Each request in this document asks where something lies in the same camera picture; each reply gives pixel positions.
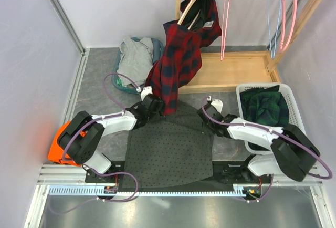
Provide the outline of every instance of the gray wall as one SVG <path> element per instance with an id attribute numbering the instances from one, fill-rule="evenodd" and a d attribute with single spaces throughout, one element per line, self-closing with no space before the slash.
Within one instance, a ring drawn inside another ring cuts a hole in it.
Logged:
<path id="1" fill-rule="evenodd" d="M 24 225 L 79 59 L 49 0 L 1 0 L 0 227 Z"/>
<path id="2" fill-rule="evenodd" d="M 174 20 L 175 0 L 60 0 L 86 47 L 118 47 L 126 35 L 165 41 L 163 23 Z M 216 0 L 220 24 L 224 0 Z M 279 0 L 270 0 L 275 31 Z M 268 45 L 266 0 L 231 0 L 226 45 Z M 213 45 L 220 45 L 220 38 Z"/>
<path id="3" fill-rule="evenodd" d="M 323 0 L 278 70 L 294 93 L 307 135 L 336 174 L 336 2 Z M 336 180 L 324 183 L 336 212 Z"/>

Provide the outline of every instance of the clothing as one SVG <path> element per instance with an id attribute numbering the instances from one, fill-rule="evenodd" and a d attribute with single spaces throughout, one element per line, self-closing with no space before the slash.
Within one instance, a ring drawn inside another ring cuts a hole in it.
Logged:
<path id="1" fill-rule="evenodd" d="M 152 64 L 155 64 L 160 57 L 163 55 L 163 45 L 162 42 L 160 42 L 158 39 L 152 39 L 153 43 L 153 59 L 152 59 Z"/>
<path id="2" fill-rule="evenodd" d="M 182 12 L 189 1 L 181 2 Z M 188 30 L 198 11 L 199 17 Z M 153 93 L 165 102 L 165 115 L 176 112 L 178 88 L 188 84 L 201 68 L 200 48 L 209 46 L 222 33 L 215 0 L 197 0 L 182 25 L 177 22 L 174 20 L 163 24 L 166 47 L 145 83 L 152 86 Z"/>
<path id="3" fill-rule="evenodd" d="M 142 38 L 139 42 L 125 37 L 124 43 L 120 45 L 121 60 L 118 73 L 128 76 L 137 85 L 145 83 L 148 73 L 153 67 L 153 43 L 151 38 Z M 131 82 L 120 77 L 124 86 Z"/>
<path id="4" fill-rule="evenodd" d="M 173 115 L 154 117 L 130 131 L 125 171 L 134 174 L 140 188 L 161 188 L 203 180 L 213 175 L 213 133 L 203 128 L 197 109 L 178 101 Z M 124 177 L 122 188 L 134 189 Z"/>
<path id="5" fill-rule="evenodd" d="M 268 89 L 253 88 L 240 93 L 244 119 L 270 127 L 286 127 L 289 123 L 289 109 L 279 85 Z M 254 150 L 267 150 L 249 143 Z"/>

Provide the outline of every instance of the wooden shelf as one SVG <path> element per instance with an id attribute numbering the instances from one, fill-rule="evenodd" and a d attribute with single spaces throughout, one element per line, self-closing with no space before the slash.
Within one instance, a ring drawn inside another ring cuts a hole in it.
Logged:
<path id="1" fill-rule="evenodd" d="M 280 82 L 277 71 L 267 75 L 268 52 L 203 53 L 202 67 L 179 93 L 235 91 L 237 85 L 248 82 Z"/>

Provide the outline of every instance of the white hanger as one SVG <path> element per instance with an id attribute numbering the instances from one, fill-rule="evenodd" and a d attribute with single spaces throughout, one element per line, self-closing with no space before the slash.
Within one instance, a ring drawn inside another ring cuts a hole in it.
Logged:
<path id="1" fill-rule="evenodd" d="M 189 4 L 187 5 L 187 7 L 185 8 L 181 18 L 178 20 L 177 24 L 181 25 L 184 18 L 186 17 L 187 13 L 189 12 L 190 8 L 192 7 L 192 5 L 196 2 L 196 0 L 190 0 Z M 193 22 L 191 23 L 191 25 L 188 27 L 188 29 L 191 28 L 191 26 L 195 23 L 196 19 L 198 18 L 199 16 L 199 12 L 198 14 L 196 15 L 196 17 L 194 18 Z"/>

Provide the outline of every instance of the white plastic basket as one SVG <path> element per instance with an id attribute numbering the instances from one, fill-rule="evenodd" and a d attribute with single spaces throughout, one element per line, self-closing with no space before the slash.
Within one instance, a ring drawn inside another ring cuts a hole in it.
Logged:
<path id="1" fill-rule="evenodd" d="M 236 88 L 236 92 L 237 92 L 237 100 L 238 100 L 240 117 L 243 118 L 243 109 L 242 109 L 242 102 L 240 100 L 240 93 L 242 93 L 245 90 L 252 89 L 252 88 L 269 88 L 275 85 L 280 85 L 279 92 L 283 95 L 283 97 L 286 100 L 286 103 L 289 109 L 289 123 L 292 125 L 296 125 L 297 127 L 301 129 L 301 131 L 304 134 L 306 134 L 305 127 L 303 126 L 300 112 L 296 104 L 292 90 L 289 88 L 288 85 L 279 84 L 277 82 L 238 85 Z M 249 147 L 247 141 L 245 141 L 245 147 L 249 152 L 255 153 L 255 154 L 270 154 L 271 153 L 270 151 L 253 150 Z"/>

